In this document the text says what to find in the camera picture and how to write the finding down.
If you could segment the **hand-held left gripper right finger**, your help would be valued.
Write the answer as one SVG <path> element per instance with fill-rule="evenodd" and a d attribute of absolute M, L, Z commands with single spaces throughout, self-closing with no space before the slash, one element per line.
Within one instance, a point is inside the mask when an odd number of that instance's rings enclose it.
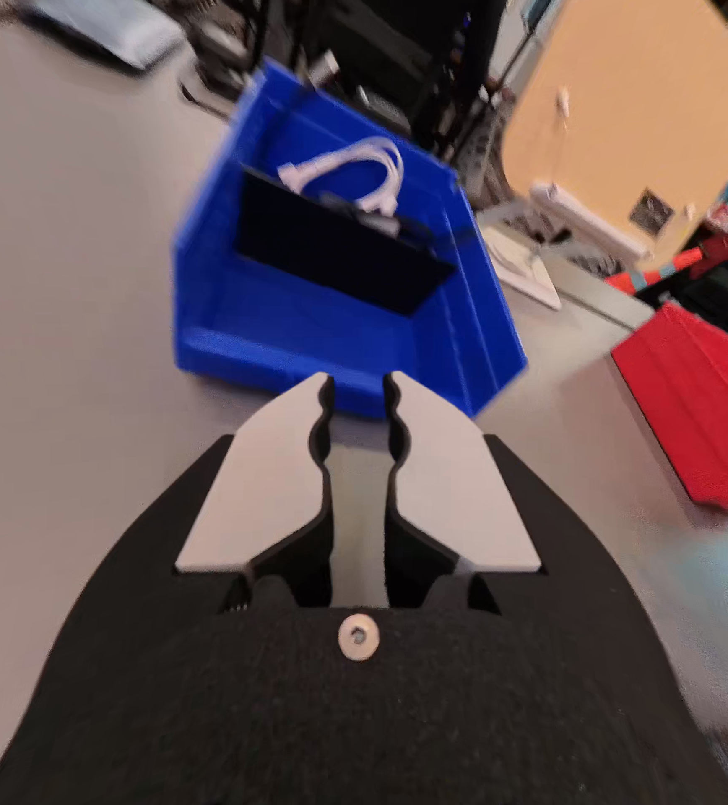
<path fill-rule="evenodd" d="M 393 475 L 399 523 L 440 547 L 457 573 L 539 571 L 542 560 L 480 428 L 402 371 L 384 381 L 401 442 Z"/>

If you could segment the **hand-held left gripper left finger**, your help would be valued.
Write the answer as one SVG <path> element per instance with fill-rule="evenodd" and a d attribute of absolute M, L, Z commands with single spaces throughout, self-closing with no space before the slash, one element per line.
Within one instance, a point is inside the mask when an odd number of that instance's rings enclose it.
<path fill-rule="evenodd" d="M 178 573 L 262 575 L 274 549 L 317 521 L 328 473 L 316 438 L 333 391 L 332 377 L 317 372 L 238 429 L 178 554 Z"/>

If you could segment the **blue storage bin with cables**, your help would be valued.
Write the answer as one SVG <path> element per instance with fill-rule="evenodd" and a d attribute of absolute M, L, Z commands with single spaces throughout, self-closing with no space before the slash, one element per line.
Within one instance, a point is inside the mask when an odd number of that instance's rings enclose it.
<path fill-rule="evenodd" d="M 403 160 L 397 216 L 450 262 L 454 276 L 404 317 L 240 256 L 234 250 L 243 168 L 278 181 L 299 165 L 384 136 Z M 353 202 L 384 183 L 377 163 L 347 164 L 303 197 Z M 402 370 L 474 417 L 528 367 L 476 220 L 453 171 L 293 73 L 267 61 L 241 96 L 224 143 L 172 246 L 178 367 L 282 392 L 332 375 L 337 406 L 383 418 L 382 377 Z"/>

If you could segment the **white stand base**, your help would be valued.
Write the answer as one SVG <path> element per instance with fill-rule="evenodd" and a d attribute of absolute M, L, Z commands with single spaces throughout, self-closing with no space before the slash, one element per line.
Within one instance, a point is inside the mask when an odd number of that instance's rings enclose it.
<path fill-rule="evenodd" d="M 562 302 L 542 259 L 541 246 L 500 224 L 478 226 L 499 281 L 549 310 L 560 311 Z"/>

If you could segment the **black divider in blue bin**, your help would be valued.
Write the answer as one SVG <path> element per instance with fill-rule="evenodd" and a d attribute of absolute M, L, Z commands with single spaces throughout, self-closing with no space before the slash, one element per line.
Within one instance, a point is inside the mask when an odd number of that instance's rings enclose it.
<path fill-rule="evenodd" d="M 455 274 L 455 267 L 398 235 L 373 226 L 378 215 L 349 202 L 298 196 L 243 168 L 234 250 L 404 317 L 413 315 Z"/>

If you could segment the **red storage bin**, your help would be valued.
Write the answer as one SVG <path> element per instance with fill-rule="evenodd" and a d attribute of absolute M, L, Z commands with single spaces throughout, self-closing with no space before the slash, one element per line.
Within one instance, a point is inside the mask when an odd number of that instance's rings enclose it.
<path fill-rule="evenodd" d="M 665 304 L 611 355 L 689 498 L 728 513 L 728 334 Z"/>

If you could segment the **orange traffic cone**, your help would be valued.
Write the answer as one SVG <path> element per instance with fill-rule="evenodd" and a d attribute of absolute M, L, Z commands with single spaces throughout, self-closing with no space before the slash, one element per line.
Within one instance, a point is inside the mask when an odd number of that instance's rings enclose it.
<path fill-rule="evenodd" d="M 674 256 L 670 262 L 660 268 L 646 271 L 620 271 L 605 278 L 604 282 L 628 296 L 634 296 L 648 287 L 688 269 L 700 262 L 704 256 L 701 247 L 694 247 Z"/>

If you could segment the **black equipment rack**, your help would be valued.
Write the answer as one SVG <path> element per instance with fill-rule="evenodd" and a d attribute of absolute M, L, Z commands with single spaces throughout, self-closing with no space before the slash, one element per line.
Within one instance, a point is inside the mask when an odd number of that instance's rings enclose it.
<path fill-rule="evenodd" d="M 331 52 L 339 72 L 328 93 L 413 143 L 450 161 L 489 84 L 506 2 L 276 2 L 290 35 L 289 68 Z"/>

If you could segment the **grey flat device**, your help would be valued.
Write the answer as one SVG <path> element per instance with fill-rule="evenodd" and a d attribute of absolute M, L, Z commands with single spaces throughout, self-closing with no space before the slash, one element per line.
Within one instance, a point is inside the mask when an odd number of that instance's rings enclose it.
<path fill-rule="evenodd" d="M 21 14 L 138 73 L 187 42 L 178 22 L 144 1 L 31 1 L 22 5 Z"/>

